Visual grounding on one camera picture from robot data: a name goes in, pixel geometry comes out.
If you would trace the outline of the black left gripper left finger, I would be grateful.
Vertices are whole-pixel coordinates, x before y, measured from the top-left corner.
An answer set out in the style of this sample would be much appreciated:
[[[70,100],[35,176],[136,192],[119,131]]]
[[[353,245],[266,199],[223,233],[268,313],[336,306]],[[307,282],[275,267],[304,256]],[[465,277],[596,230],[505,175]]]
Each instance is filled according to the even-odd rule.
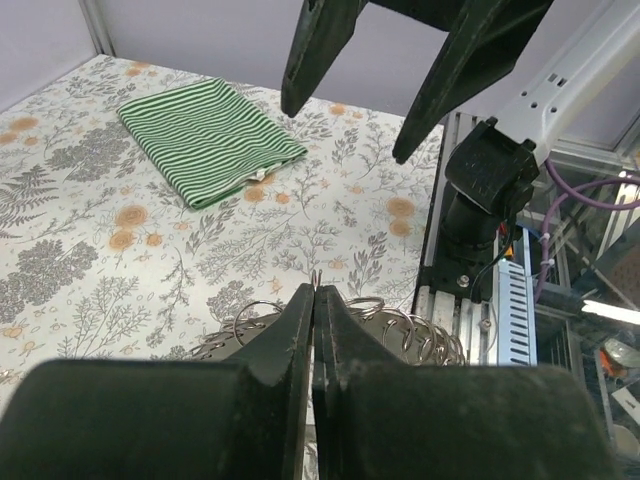
[[[1,419],[5,479],[298,479],[314,290],[221,361],[52,360]]]

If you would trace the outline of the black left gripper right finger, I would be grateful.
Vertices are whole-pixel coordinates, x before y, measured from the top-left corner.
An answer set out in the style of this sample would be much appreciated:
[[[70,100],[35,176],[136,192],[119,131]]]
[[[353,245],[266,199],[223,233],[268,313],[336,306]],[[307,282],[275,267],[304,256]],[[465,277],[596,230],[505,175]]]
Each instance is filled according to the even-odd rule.
[[[614,479],[591,400],[564,369],[410,366],[326,322],[314,298],[312,398],[323,479]]]

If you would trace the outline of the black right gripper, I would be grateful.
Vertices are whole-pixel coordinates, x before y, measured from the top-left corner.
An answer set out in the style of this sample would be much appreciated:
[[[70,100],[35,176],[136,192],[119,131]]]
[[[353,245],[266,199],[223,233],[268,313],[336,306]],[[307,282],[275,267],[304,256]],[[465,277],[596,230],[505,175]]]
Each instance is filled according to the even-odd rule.
[[[294,118],[352,38],[368,4],[449,32],[394,144],[404,164],[448,113],[514,69],[550,1],[305,0],[281,85],[281,110]]]

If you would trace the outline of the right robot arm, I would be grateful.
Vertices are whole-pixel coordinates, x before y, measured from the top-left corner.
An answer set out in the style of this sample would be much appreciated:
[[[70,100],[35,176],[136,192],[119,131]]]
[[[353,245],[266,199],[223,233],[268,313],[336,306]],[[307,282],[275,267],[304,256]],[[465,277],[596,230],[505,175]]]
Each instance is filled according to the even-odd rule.
[[[295,116],[351,40],[361,1],[303,3],[281,87]],[[448,113],[509,74],[550,9],[547,1],[389,1],[388,10],[446,39],[393,147],[405,163]],[[639,52],[639,5],[606,1],[529,84],[456,147],[445,177],[457,194],[440,234],[484,249],[531,199],[540,165],[565,128]]]

